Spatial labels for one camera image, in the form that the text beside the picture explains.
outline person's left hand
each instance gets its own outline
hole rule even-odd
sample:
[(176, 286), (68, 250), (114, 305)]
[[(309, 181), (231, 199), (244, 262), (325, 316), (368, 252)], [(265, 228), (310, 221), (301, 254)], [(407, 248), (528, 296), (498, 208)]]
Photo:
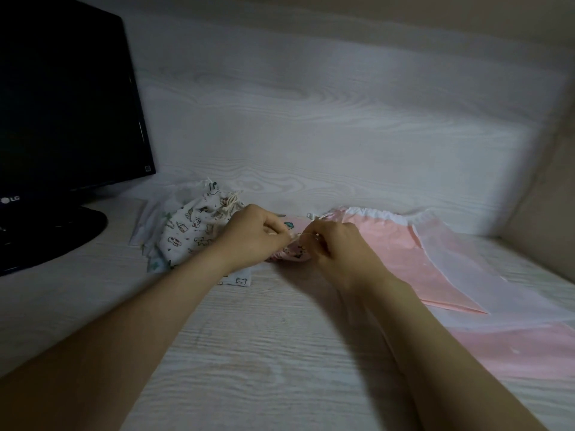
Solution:
[(234, 213), (210, 248), (222, 258), (229, 273), (266, 260), (290, 242), (288, 227), (277, 215), (249, 204)]

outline person's right hand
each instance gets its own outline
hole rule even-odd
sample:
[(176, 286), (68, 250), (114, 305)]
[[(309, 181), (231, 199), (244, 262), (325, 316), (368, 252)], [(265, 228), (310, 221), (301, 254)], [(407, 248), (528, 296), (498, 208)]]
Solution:
[(299, 241), (321, 274), (342, 292), (362, 294), (392, 275), (354, 224), (315, 220)]

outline black monitor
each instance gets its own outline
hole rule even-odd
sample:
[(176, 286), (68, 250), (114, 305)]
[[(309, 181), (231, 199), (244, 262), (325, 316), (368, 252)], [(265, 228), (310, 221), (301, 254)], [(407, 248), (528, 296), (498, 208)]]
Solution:
[[(122, 19), (75, 0), (3, 3), (0, 275), (105, 228), (74, 194), (155, 173)], [(25, 250), (29, 221), (42, 256)]]

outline white wood grain table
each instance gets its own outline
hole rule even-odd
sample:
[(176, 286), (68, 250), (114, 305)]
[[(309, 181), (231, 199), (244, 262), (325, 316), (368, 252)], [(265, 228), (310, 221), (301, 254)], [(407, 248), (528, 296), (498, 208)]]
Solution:
[[(141, 202), (107, 199), (92, 207), (108, 215), (102, 235), (0, 278), (0, 374), (154, 280), (145, 274), (139, 248), (127, 246)], [(575, 289), (567, 281), (497, 241), (466, 239), (509, 280), (575, 310)], [(573, 381), (506, 384), (550, 430), (572, 429)], [(250, 288), (212, 289), (123, 429), (412, 431), (420, 425), (379, 333), (350, 327), (337, 293), (309, 264), (264, 264), (254, 269)]]

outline monitor base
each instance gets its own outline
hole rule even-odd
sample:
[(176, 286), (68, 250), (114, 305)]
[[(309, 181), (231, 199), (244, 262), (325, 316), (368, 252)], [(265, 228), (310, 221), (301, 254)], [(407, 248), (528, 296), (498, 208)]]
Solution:
[(108, 225), (104, 213), (61, 206), (0, 212), (0, 276), (60, 257), (89, 242)]

